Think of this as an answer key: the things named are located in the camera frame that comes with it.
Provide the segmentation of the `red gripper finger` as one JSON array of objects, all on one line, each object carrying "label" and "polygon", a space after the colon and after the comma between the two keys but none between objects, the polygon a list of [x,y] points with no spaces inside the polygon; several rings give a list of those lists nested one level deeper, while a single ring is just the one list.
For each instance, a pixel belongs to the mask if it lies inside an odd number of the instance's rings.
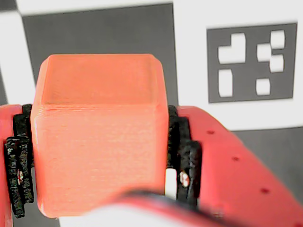
[{"label": "red gripper finger", "polygon": [[193,107],[169,106],[167,167],[177,200],[230,225],[300,227],[302,205],[219,121]]},{"label": "red gripper finger", "polygon": [[[4,140],[13,135],[13,116],[20,105],[0,107],[0,226],[12,227],[12,212],[4,164]],[[124,194],[114,203],[84,216],[60,219],[66,227],[212,227],[213,220],[175,200],[148,192]]]}]

